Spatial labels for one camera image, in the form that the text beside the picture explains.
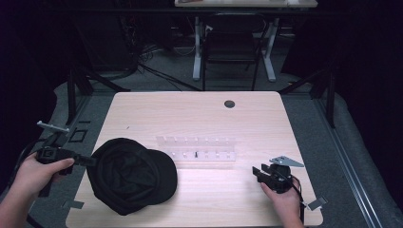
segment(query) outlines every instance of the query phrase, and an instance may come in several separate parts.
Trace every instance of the desk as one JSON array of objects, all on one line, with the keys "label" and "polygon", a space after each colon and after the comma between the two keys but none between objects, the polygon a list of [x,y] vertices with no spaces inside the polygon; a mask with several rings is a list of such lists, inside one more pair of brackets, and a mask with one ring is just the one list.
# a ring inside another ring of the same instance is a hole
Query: desk
[{"label": "desk", "polygon": [[[235,106],[228,108],[224,102]],[[68,227],[246,227],[276,226],[280,221],[261,191],[252,166],[284,155],[303,162],[281,98],[276,92],[117,93],[95,149],[110,139],[133,139],[159,149],[157,136],[235,138],[235,161],[175,161],[178,189],[168,201],[125,217],[93,195],[85,174],[71,208]],[[292,167],[303,197],[314,190],[305,168]],[[305,211],[305,225],[319,225],[320,210]]]},{"label": "desk", "polygon": [[[298,9],[308,9],[315,8],[317,6],[316,0],[202,0],[196,2],[179,3],[175,0],[176,7],[182,8],[298,8]],[[270,27],[267,31],[269,40],[267,42],[267,48],[262,52],[264,66],[266,68],[267,77],[269,82],[275,82],[276,76],[273,70],[273,65],[270,60],[270,54],[273,48],[273,44],[276,38],[276,33],[278,30],[278,19],[270,23]],[[195,20],[195,64],[193,66],[193,80],[197,81],[200,79],[201,73],[201,27],[199,17]]]}]

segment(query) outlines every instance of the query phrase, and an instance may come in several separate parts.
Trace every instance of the white table leg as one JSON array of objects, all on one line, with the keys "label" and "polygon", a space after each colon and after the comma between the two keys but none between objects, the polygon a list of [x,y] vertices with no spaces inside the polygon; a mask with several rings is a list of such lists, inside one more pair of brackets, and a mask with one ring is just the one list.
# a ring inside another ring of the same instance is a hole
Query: white table leg
[{"label": "white table leg", "polygon": [[274,22],[270,23],[268,31],[269,41],[267,42],[267,49],[262,52],[267,77],[269,79],[269,82],[272,83],[276,81],[276,75],[275,71],[273,70],[272,61],[270,60],[270,53],[272,52],[273,49],[273,44],[275,42],[277,30],[278,30],[278,18],[276,18]]},{"label": "white table leg", "polygon": [[195,63],[193,65],[193,80],[198,81],[201,78],[201,35],[199,17],[195,18]]}]

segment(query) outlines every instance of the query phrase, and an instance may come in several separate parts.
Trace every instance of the gray carpet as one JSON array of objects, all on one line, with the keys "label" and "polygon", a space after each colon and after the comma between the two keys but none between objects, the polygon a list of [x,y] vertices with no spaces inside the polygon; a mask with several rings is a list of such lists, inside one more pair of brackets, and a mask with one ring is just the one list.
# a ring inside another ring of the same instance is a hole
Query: gray carpet
[{"label": "gray carpet", "polygon": [[[297,80],[292,75],[279,74],[281,64],[286,55],[289,41],[278,39],[272,61],[278,75],[276,83],[269,83],[263,67],[259,69],[256,90],[279,90],[288,85],[288,82]],[[174,76],[192,86],[202,87],[202,82],[194,82],[191,78],[193,70],[193,54],[179,55],[175,52],[156,51],[145,64],[164,73]],[[249,90],[250,75],[240,68],[210,67],[207,70],[207,90]],[[222,72],[231,72],[231,79],[219,76]],[[132,91],[178,90],[164,79],[153,76],[141,70],[135,74],[113,81],[119,86],[130,88]],[[113,98],[113,91],[98,82],[92,82],[96,91],[89,98],[86,107],[80,113],[78,121],[71,130],[82,130],[74,137],[83,138],[82,142],[69,142],[65,148],[74,150],[83,155],[90,155],[98,138],[106,113]],[[189,90],[179,86],[180,90]],[[310,175],[317,196],[325,197],[329,203],[323,209],[324,222],[319,227],[368,227],[368,223],[357,203],[351,184],[346,179],[332,132],[337,134],[351,163],[359,176],[368,197],[373,203],[374,210],[383,227],[403,227],[403,216],[388,194],[354,122],[348,113],[348,107],[343,100],[336,96],[335,123],[336,130],[329,130],[323,121],[321,101],[313,101],[307,92],[310,85],[305,85],[290,95],[282,96],[288,117],[295,132],[297,143]],[[58,104],[55,108],[51,124],[64,126],[67,120],[67,86],[59,86],[55,90],[58,95]],[[74,166],[73,174],[59,183],[52,185],[50,197],[38,199],[31,209],[32,216],[47,227],[66,227],[68,209],[63,205],[74,199],[80,180],[84,174],[83,167]]]}]

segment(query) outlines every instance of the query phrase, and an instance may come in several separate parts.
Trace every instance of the chair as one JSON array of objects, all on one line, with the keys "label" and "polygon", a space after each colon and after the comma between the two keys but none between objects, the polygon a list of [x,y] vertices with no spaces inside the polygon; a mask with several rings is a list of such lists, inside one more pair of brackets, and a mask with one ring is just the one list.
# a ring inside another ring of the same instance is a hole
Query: chair
[{"label": "chair", "polygon": [[[205,91],[207,64],[247,64],[247,68],[254,64],[251,90],[255,90],[262,41],[269,28],[264,16],[218,13],[208,16],[203,22],[206,30],[201,51],[202,90]],[[259,38],[256,39],[254,34],[257,33]]]}]

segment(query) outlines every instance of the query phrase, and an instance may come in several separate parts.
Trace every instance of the black wire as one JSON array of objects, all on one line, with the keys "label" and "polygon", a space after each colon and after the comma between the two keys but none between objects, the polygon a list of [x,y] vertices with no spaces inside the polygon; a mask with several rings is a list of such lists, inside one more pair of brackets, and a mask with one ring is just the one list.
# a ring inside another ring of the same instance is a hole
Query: black wire
[{"label": "black wire", "polygon": [[288,180],[286,177],[284,177],[284,175],[282,175],[279,171],[277,171],[276,169],[273,169],[273,171],[274,171],[276,174],[278,174],[279,176],[281,176],[283,179],[285,179],[285,180],[291,185],[291,187],[294,188],[294,190],[296,190],[296,192],[297,192],[297,194],[298,194],[298,196],[299,196],[299,218],[301,219],[302,224],[303,224],[303,222],[304,222],[304,210],[305,210],[305,205],[303,204],[302,186],[301,186],[301,184],[300,184],[299,179],[296,178],[296,177],[293,176],[293,175],[291,176],[293,179],[295,179],[295,180],[298,182],[300,190],[298,190],[298,189],[296,188],[296,186],[295,186],[290,180]]},{"label": "black wire", "polygon": [[145,47],[141,55],[139,55],[139,63],[143,64],[154,57],[153,51],[157,50],[156,46]]},{"label": "black wire", "polygon": [[118,75],[103,76],[103,77],[108,79],[109,81],[114,81],[114,80],[126,78],[126,77],[132,75],[134,72],[136,72],[136,70],[137,70],[136,68],[131,68],[131,69],[128,69],[127,71],[125,71],[125,72],[123,72],[121,74],[118,74]]},{"label": "black wire", "polygon": [[169,83],[172,82],[172,83],[176,83],[176,84],[179,84],[179,85],[182,85],[182,86],[186,86],[186,87],[191,88],[191,89],[196,90],[196,91],[202,91],[201,89],[199,89],[197,87],[194,87],[194,86],[192,86],[190,84],[184,83],[184,82],[178,80],[177,78],[174,78],[174,77],[172,77],[170,75],[162,73],[162,72],[160,72],[160,71],[158,71],[156,69],[150,68],[150,67],[148,67],[148,66],[146,66],[144,64],[139,63],[139,66],[142,67],[144,70],[156,75],[157,77],[166,79],[166,81],[168,81]]}]

